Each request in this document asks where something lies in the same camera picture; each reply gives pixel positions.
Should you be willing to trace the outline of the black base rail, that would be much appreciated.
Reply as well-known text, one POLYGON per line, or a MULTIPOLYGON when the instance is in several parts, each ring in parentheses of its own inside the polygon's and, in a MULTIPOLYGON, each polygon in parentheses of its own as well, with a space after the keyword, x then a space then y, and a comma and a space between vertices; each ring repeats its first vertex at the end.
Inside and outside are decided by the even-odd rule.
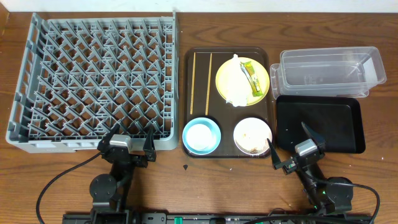
POLYGON ((64 214, 62 224, 242 224, 259 219, 255 215, 187 215, 166 213, 64 214))

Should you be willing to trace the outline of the rice and nut scraps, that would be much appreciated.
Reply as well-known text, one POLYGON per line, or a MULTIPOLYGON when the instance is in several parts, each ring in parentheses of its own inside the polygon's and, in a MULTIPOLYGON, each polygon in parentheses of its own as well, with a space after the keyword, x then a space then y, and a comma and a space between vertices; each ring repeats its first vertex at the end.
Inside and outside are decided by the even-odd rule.
POLYGON ((249 133, 243 134, 240 140, 240 145, 250 154, 257 154, 263 148, 262 140, 259 136, 249 133))

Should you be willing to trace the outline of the clear plastic waste bin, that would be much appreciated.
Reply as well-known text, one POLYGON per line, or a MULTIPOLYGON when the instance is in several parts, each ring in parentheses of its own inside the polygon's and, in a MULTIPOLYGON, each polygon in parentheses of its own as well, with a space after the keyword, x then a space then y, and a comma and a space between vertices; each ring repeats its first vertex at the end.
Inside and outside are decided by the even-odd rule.
POLYGON ((386 82, 381 54, 375 47, 285 50, 270 67, 274 98, 281 95, 364 98, 386 82))

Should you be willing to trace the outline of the light blue bowl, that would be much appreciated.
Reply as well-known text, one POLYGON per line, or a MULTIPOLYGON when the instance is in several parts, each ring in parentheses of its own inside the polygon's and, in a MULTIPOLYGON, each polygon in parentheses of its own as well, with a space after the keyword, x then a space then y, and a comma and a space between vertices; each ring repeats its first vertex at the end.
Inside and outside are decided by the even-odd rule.
POLYGON ((182 140, 183 140, 183 145, 186 147, 188 152, 191 152, 194 155, 204 156, 204 155, 212 153, 218 147, 218 145, 220 144, 220 142, 221 142, 221 130, 218 127, 218 125, 212 119, 204 118, 204 117, 195 118, 195 119, 189 121, 185 125, 185 127, 183 129, 183 133, 182 133, 182 140), (210 128, 211 133, 212 133, 212 139, 209 142, 208 147, 205 148, 202 151, 196 151, 196 150, 192 149, 187 143, 187 139, 186 139, 187 131, 194 124, 204 124, 204 125, 206 125, 206 126, 208 126, 210 128))

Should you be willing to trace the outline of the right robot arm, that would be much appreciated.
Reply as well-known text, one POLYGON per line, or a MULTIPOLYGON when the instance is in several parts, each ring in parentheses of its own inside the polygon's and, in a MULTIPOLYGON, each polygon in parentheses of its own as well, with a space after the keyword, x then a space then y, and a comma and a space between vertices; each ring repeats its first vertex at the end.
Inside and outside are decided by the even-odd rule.
POLYGON ((295 154, 281 161, 272 143, 269 143, 272 166, 284 174, 296 173, 304 192, 315 210, 322 215, 338 215, 352 210, 353 186, 344 177, 325 178, 317 162, 325 156, 325 139, 302 123, 307 140, 295 146, 295 154))

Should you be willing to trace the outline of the black waste tray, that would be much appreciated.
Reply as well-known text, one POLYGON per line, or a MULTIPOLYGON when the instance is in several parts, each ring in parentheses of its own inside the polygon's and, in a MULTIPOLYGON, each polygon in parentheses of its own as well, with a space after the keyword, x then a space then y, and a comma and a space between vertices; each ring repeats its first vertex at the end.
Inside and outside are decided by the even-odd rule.
POLYGON ((361 154, 366 150, 358 100, 330 96, 282 95, 276 99, 277 145, 289 152, 307 140, 302 123, 321 135, 326 152, 361 154))

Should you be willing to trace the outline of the wooden chopstick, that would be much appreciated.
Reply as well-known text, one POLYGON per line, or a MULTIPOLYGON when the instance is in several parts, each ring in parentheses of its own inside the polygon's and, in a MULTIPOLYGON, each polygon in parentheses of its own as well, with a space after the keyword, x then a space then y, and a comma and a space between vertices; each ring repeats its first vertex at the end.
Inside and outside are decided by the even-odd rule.
POLYGON ((205 105, 205 116, 208 116, 209 102, 210 102, 210 88, 211 88, 211 70, 212 70, 212 58, 213 53, 210 53, 209 66, 208 66, 208 81, 206 88, 206 105, 205 105))
POLYGON ((194 88, 195 88, 195 69, 196 69, 196 52, 193 53, 193 64, 192 64, 192 85, 191 85, 191 95, 190 95, 190 115, 193 114, 193 104, 194 104, 194 88))

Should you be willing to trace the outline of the small white cup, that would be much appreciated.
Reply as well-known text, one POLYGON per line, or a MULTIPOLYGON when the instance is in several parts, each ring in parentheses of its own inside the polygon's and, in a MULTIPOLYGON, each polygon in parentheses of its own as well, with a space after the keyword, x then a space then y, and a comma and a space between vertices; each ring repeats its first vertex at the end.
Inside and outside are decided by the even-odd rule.
POLYGON ((186 139, 188 145, 192 149, 202 151, 208 147, 212 139, 212 133, 208 126, 204 124, 194 124, 188 129, 186 139))

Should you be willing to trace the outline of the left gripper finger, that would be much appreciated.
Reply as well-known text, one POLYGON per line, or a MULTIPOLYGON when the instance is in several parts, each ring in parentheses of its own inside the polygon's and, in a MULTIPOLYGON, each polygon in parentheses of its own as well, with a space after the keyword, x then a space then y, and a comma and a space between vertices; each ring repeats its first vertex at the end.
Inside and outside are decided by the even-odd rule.
POLYGON ((154 146, 154 128, 151 127, 145 143, 143 147, 143 151, 145 153, 145 157, 148 161, 150 162, 155 162, 156 161, 156 151, 155 151, 155 146, 154 146))
POLYGON ((110 143, 111 138, 119 131, 120 125, 116 124, 111 131, 106 134, 102 140, 99 142, 99 149, 100 150, 110 150, 112 148, 112 145, 110 143))

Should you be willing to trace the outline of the yellow plate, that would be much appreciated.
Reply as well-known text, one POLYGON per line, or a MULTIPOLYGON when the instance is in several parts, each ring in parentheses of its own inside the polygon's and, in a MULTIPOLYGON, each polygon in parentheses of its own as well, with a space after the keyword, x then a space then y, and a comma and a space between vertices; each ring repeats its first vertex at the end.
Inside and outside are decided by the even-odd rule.
MULTIPOLYGON (((258 61, 248 58, 248 57, 239 57, 240 63, 241 62, 248 62, 251 61, 252 66, 254 67, 255 73, 258 77, 259 84, 261 86, 262 90, 262 95, 261 96, 253 96, 252 95, 252 89, 250 94, 248 94, 248 104, 246 106, 251 106, 255 105, 256 103, 260 102, 266 95, 270 87, 270 81, 269 81, 269 74, 267 70, 264 68, 263 65, 261 65, 258 61)), ((221 97, 226 101, 226 81, 228 78, 227 74, 227 69, 229 64, 231 63, 231 59, 227 60, 224 62, 218 69, 216 73, 216 89, 218 90, 218 93, 221 95, 221 97)))

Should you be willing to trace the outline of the green snack wrapper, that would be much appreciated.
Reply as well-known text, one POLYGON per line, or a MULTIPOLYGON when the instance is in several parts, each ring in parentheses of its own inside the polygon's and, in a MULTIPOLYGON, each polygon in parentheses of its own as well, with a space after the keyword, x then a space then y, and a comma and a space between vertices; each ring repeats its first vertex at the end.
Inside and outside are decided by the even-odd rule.
POLYGON ((262 90, 261 86, 259 84, 258 77, 255 73, 254 67, 252 66, 251 61, 248 62, 241 62, 239 64, 242 72, 245 74, 251 89, 252 89, 252 95, 253 96, 261 96, 262 95, 262 90))

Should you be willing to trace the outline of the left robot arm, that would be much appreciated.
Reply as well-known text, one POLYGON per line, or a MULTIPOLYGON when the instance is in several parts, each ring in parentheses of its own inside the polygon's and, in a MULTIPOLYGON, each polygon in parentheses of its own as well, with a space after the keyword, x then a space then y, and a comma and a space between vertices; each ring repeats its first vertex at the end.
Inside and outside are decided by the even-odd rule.
POLYGON ((140 223, 141 218, 126 207, 134 169, 146 168, 156 160, 154 129, 150 128, 143 146, 143 155, 132 154, 132 139, 119 134, 120 125, 106 134, 97 150, 102 159, 112 164, 108 174, 95 177, 90 184, 93 198, 92 223, 140 223))

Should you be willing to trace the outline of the white napkin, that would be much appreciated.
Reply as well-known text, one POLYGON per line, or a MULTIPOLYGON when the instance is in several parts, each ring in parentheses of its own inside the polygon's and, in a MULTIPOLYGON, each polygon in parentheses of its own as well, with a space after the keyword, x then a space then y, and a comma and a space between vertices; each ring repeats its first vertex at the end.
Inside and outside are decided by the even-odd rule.
POLYGON ((233 55, 227 69, 227 74, 226 102, 231 103, 234 107, 246 106, 251 87, 248 79, 241 70, 240 59, 237 54, 233 55))

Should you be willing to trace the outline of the grey plastic dishwasher rack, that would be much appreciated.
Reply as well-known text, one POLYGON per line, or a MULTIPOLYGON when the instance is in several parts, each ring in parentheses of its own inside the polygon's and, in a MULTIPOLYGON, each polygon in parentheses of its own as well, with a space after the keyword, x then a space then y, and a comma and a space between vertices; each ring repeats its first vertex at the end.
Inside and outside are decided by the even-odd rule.
POLYGON ((33 14, 6 141, 29 153, 95 149, 115 126, 141 150, 178 145, 177 16, 33 14))

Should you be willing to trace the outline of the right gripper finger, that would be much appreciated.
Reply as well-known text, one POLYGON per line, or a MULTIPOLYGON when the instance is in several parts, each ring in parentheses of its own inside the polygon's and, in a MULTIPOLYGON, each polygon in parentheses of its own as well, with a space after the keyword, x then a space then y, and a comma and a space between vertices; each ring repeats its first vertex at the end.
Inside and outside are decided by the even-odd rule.
POLYGON ((281 161, 279 156, 276 153, 276 150, 274 149, 272 142, 270 139, 267 139, 268 145, 269 145, 269 149, 271 152, 271 160, 272 160, 272 166, 275 170, 280 169, 280 165, 281 165, 281 161))
POLYGON ((301 125, 307 137, 315 143, 317 148, 320 151, 325 151, 326 141, 324 137, 316 133, 312 128, 310 128, 310 126, 308 126, 304 122, 301 122, 301 125))

